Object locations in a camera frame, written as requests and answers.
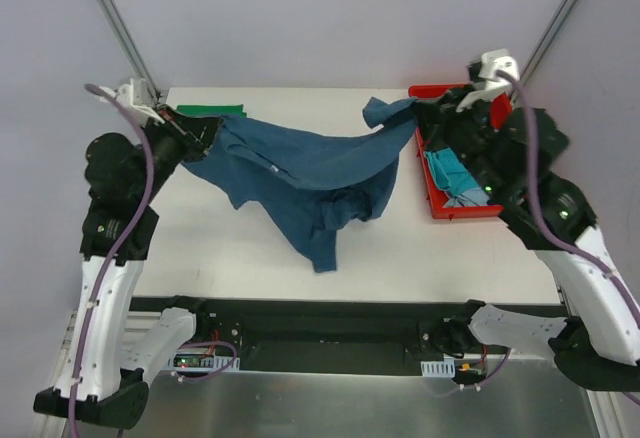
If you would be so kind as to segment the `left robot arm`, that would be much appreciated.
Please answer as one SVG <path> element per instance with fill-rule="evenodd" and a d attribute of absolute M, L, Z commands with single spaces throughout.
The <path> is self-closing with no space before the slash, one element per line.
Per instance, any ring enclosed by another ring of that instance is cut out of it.
<path fill-rule="evenodd" d="M 171 307 L 132 349 L 123 348 L 133 291 L 159 221 L 151 202 L 180 164 L 209 154 L 222 123 L 219 116 L 189 117 L 166 105 L 157 113 L 135 125 L 138 144 L 106 133 L 87 147 L 80 302 L 61 374 L 34 398 L 38 414 L 129 430 L 178 348 L 210 338 L 207 318 Z"/>

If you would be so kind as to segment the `dark blue t-shirt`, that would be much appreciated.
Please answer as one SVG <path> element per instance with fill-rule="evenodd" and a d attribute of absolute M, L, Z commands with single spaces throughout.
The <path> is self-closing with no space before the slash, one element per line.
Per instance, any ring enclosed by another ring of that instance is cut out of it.
<path fill-rule="evenodd" d="M 399 154 L 417 128 L 412 104 L 371 98 L 362 116 L 372 131 L 356 137 L 227 116 L 209 155 L 185 167 L 236 209 L 259 203 L 315 272 L 332 272 L 338 231 L 379 218 L 391 198 Z"/>

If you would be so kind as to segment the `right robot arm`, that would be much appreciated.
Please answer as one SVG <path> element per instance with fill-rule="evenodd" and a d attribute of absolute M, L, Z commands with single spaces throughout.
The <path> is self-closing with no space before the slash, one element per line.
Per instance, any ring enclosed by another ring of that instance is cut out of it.
<path fill-rule="evenodd" d="M 551 167 L 568 137 L 541 108 L 521 105 L 499 127 L 491 102 L 466 98 L 468 86 L 412 106 L 425 148 L 450 149 L 484 189 L 499 218 L 550 270 L 569 303 L 563 318 L 508 312 L 470 300 L 450 319 L 452 345 L 517 349 L 552 361 L 574 384 L 592 391 L 639 390 L 639 304 L 616 270 L 592 207 L 581 189 Z"/>

